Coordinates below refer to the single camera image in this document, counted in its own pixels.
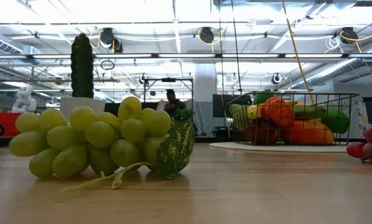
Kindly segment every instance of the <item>wooden table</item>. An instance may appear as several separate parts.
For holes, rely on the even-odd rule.
[[[143,167],[111,182],[58,197],[93,179],[37,180],[29,158],[0,148],[0,223],[372,223],[372,164],[345,154],[268,154],[196,144],[175,181]]]

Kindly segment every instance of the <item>person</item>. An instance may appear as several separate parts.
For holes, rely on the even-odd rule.
[[[176,99],[174,90],[167,90],[168,102],[165,105],[164,110],[169,114],[171,118],[174,118],[182,109],[186,109],[186,104]]]

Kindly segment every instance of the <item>metal frame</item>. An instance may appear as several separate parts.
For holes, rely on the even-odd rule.
[[[162,82],[181,81],[189,89],[189,91],[192,92],[192,110],[193,110],[193,101],[194,101],[194,91],[193,91],[194,82],[193,82],[193,78],[146,78],[144,81],[145,81],[145,83],[147,81],[153,81],[153,83],[151,83],[147,89],[146,89],[146,85],[143,84],[143,89],[144,89],[143,90],[143,102],[144,103],[146,102],[146,91],[148,91],[157,81],[162,81]],[[189,88],[184,81],[192,82],[192,87]]]
[[[94,54],[95,59],[134,59],[134,58],[190,58],[190,59],[257,59],[265,60],[268,58],[295,61],[295,54]],[[299,54],[301,59],[310,60],[343,60],[346,58],[372,59],[372,54]],[[44,59],[70,59],[69,54],[37,54],[37,55],[0,55],[0,60],[44,60]]]

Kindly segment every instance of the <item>fruit basket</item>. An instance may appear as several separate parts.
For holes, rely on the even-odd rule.
[[[243,102],[250,95],[252,105]],[[348,144],[354,93],[252,91],[226,106],[231,111],[232,139],[249,145]]]

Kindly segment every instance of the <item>green leaf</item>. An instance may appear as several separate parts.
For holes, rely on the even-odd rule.
[[[193,151],[195,131],[192,119],[186,122],[172,121],[169,138],[157,150],[157,174],[173,180],[185,168]]]

